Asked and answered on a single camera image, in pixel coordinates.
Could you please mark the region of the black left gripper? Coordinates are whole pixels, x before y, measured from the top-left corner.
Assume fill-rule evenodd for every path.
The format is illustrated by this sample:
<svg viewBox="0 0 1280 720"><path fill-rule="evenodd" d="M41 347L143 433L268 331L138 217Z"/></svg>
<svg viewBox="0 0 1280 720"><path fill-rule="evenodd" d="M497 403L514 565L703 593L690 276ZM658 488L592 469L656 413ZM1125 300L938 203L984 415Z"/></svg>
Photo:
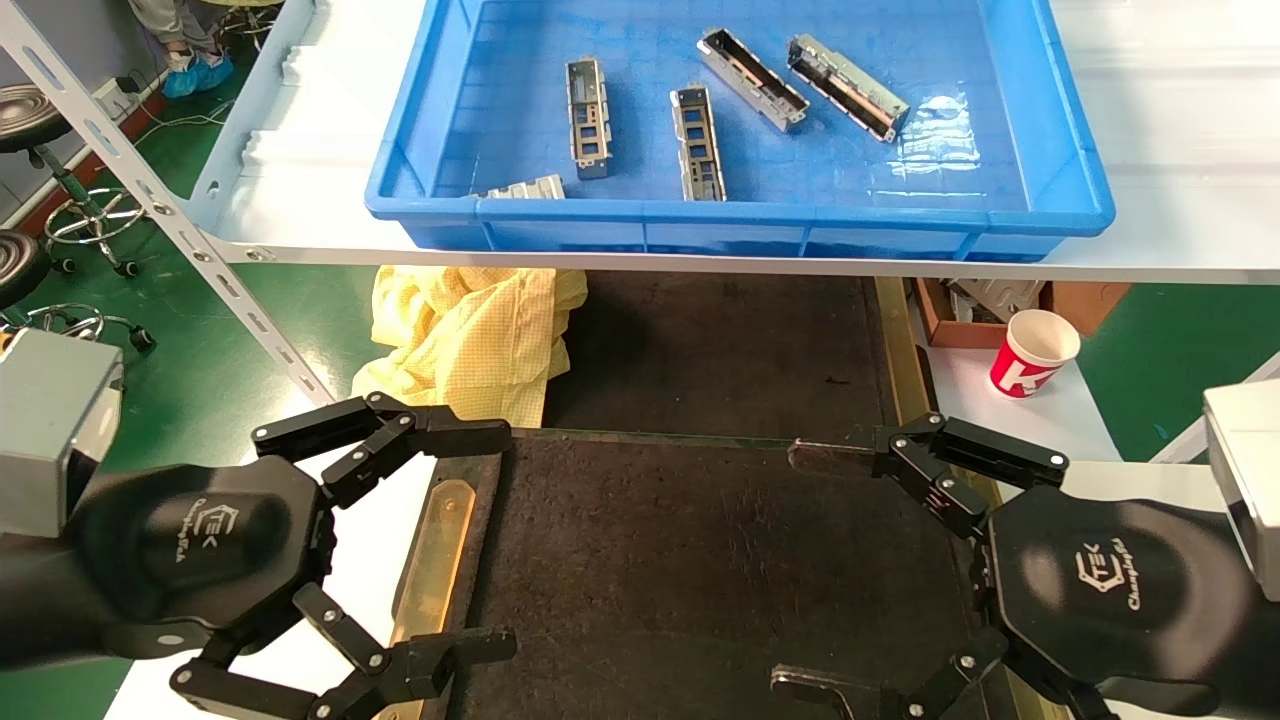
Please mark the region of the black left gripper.
<svg viewBox="0 0 1280 720"><path fill-rule="evenodd" d="M419 455L503 454L508 421L465 421L445 405L410 406L379 392L251 437L261 457L253 462L96 477L59 537L5 534L3 669L164 659L206 646L170 678L196 708L230 719L374 719L442 697L462 667L516 655L507 626L383 647L315 584L332 568L332 507L351 507ZM339 448L321 487L291 464ZM315 694L230 670L239 652L261 650L301 618L351 664L338 685Z"/></svg>

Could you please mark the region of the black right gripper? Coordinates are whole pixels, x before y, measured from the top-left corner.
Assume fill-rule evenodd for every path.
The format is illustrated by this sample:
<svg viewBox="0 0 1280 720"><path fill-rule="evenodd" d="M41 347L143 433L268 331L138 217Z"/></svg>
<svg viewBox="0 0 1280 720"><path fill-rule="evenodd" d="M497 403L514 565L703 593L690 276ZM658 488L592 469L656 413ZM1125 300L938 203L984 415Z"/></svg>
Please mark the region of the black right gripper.
<svg viewBox="0 0 1280 720"><path fill-rule="evenodd" d="M1100 719L1101 698L1183 717L1277 716L1277 605L1226 514L1066 495L1053 489L1065 455L940 413L868 436L867 447L796 439L788 462L846 477L867 460L954 536L983 538L995 626L910 691L777 665L772 692L842 719L941 719L1006 667L1074 719ZM1028 491L992 512L961 470Z"/></svg>

